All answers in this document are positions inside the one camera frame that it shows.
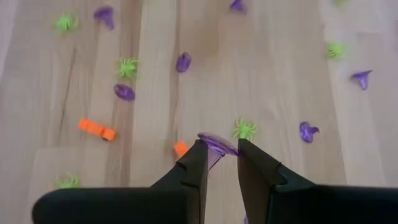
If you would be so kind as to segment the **orange plastic pumpkin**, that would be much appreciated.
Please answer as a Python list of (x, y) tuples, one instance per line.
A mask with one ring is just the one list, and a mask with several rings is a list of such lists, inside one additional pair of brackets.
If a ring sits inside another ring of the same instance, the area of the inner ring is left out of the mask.
[(189, 148), (187, 147), (184, 141), (176, 142), (174, 145), (174, 152), (178, 158), (183, 157), (188, 150)]
[(89, 119), (81, 119), (78, 125), (80, 130), (83, 130), (89, 134), (99, 136), (106, 141), (112, 141), (116, 137), (116, 131), (95, 123)]

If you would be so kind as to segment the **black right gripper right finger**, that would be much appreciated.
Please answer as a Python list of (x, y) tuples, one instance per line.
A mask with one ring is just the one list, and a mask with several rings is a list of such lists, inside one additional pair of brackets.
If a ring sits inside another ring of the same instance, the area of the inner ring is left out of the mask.
[(238, 177), (248, 224), (398, 224), (398, 188), (315, 184), (246, 139)]

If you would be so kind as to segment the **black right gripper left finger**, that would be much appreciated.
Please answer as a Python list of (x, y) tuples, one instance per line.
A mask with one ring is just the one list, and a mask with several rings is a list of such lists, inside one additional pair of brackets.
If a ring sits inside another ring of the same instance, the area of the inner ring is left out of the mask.
[(208, 146), (195, 141), (150, 187), (54, 190), (36, 201), (34, 224), (204, 224)]

